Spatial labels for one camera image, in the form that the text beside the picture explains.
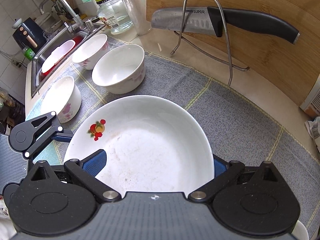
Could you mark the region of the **white bowl pink flowers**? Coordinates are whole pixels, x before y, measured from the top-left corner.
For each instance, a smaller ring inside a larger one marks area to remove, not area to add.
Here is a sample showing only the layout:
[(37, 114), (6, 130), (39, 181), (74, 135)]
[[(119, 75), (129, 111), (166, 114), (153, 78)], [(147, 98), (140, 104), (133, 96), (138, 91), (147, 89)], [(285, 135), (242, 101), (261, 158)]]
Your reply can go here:
[(95, 35), (73, 54), (72, 61), (86, 70), (93, 70), (97, 62), (110, 50), (106, 34)]
[(40, 114), (54, 111), (61, 123), (67, 123), (76, 116), (81, 100), (81, 93), (74, 78), (65, 76), (54, 82), (46, 93)]

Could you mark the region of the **white fruit-pattern plate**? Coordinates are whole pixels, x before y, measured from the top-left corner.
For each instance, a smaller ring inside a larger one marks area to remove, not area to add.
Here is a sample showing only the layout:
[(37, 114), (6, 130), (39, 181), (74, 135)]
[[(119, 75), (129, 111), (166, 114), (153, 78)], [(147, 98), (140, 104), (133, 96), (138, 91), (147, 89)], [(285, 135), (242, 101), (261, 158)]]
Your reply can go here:
[(179, 105), (150, 95), (126, 96), (93, 112), (76, 130), (65, 160), (104, 150), (97, 179), (121, 195), (136, 192), (189, 194), (214, 178), (209, 141)]

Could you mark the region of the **plain white bowl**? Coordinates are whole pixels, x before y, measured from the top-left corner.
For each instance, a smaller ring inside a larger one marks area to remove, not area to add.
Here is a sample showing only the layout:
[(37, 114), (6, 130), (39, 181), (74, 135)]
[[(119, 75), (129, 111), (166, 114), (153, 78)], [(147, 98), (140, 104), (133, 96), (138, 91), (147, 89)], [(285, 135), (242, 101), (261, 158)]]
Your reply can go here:
[(95, 65), (92, 81), (112, 94), (126, 94), (144, 80), (145, 51), (137, 44), (125, 44), (106, 53)]

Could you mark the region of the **chrome kitchen faucet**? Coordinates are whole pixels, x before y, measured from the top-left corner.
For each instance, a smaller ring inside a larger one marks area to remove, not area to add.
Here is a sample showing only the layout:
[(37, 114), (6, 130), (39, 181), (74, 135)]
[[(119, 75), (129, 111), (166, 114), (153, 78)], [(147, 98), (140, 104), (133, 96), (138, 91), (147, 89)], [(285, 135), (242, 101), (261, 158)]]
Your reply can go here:
[[(44, 14), (43, 6), (48, 2), (49, 0), (43, 0), (39, 5), (39, 11), (40, 14)], [(58, 0), (58, 2), (62, 5), (63, 9), (67, 11), (74, 21), (73, 24), (69, 25), (68, 23), (64, 23), (67, 30), (70, 33), (75, 33), (79, 31), (87, 30), (89, 34), (94, 33), (95, 28), (94, 27), (88, 27), (85, 22), (80, 18), (80, 16), (72, 9), (72, 7), (68, 4), (66, 0)]]

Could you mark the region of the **stainless steel sink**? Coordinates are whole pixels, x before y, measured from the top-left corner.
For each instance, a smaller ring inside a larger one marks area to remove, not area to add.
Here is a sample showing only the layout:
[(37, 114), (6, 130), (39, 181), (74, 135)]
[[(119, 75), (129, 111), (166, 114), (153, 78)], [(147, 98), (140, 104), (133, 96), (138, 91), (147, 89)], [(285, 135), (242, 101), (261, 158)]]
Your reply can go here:
[(47, 42), (31, 61), (30, 96), (34, 97), (59, 66), (103, 27), (95, 23), (92, 30), (85, 28), (73, 33), (64, 28)]

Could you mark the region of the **red white basin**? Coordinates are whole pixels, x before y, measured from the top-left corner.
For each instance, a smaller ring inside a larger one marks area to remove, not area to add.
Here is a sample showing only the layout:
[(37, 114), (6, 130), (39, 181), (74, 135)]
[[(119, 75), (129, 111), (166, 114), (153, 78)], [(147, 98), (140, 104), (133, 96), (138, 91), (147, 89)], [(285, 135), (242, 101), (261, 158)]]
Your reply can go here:
[(64, 58), (77, 44), (84, 39), (81, 35), (76, 35), (72, 39), (64, 42), (47, 57), (42, 65), (42, 74), (48, 75), (57, 63)]

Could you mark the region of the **green bottle by sink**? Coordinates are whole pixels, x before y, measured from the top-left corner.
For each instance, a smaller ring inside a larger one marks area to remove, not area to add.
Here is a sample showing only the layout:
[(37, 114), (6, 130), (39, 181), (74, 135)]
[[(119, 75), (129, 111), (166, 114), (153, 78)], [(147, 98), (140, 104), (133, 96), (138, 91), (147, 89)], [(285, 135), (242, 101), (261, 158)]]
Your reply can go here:
[(34, 51), (28, 46), (25, 46), (22, 51), (23, 51), (24, 57), (29, 61), (31, 61), (35, 56)]

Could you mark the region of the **white clipped food bag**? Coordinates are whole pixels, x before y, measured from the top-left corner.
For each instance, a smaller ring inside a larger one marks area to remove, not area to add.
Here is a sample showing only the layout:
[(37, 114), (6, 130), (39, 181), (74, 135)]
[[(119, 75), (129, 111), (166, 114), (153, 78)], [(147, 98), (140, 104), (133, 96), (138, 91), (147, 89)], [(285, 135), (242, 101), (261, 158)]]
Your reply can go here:
[(320, 117), (316, 117), (313, 121), (305, 122), (306, 129), (313, 140), (314, 145), (317, 148), (317, 152), (320, 151)]

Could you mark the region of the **black air fryer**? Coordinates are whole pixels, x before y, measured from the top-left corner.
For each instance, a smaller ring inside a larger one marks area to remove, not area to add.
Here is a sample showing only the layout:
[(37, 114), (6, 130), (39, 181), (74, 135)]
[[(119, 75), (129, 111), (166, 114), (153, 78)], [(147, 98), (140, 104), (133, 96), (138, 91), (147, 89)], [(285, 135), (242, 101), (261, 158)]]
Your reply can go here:
[(29, 47), (36, 54), (47, 43), (43, 29), (31, 18), (19, 18), (12, 28), (12, 36), (21, 49)]

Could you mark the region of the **orange white clipped bag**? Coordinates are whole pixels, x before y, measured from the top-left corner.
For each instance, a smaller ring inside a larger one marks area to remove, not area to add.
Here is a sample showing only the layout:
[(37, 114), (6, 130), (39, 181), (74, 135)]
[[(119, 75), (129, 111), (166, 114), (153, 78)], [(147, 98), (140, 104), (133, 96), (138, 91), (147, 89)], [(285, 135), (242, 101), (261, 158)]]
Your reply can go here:
[(311, 118), (316, 118), (320, 115), (320, 75), (318, 76), (308, 96), (300, 105), (300, 109)]

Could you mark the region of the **bamboo cutting board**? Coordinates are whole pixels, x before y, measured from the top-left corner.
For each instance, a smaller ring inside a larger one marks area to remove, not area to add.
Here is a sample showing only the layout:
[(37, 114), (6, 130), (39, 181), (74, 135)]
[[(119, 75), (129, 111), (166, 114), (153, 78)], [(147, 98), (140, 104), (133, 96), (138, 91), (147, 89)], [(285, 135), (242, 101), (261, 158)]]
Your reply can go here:
[(319, 77), (319, 0), (146, 0), (156, 28), (240, 60), (301, 105)]

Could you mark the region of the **glass jar with label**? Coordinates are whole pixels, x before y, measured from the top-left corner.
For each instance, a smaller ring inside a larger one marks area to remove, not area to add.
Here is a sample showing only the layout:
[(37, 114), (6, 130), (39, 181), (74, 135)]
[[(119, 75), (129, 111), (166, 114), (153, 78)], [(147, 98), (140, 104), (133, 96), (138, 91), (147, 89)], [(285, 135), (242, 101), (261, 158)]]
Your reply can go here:
[(133, 26), (122, 0), (95, 0), (95, 2), (99, 7), (97, 16), (112, 35), (122, 34)]

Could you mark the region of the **stack of plastic cups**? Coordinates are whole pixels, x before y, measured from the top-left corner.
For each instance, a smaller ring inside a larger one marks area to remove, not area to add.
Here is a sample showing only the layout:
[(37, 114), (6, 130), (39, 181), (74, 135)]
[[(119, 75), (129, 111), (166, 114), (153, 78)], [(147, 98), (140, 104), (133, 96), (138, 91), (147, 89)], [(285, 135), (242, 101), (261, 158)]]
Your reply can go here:
[(146, 8), (140, 0), (123, 0), (127, 13), (138, 35), (142, 36), (151, 30), (151, 23), (146, 20)]

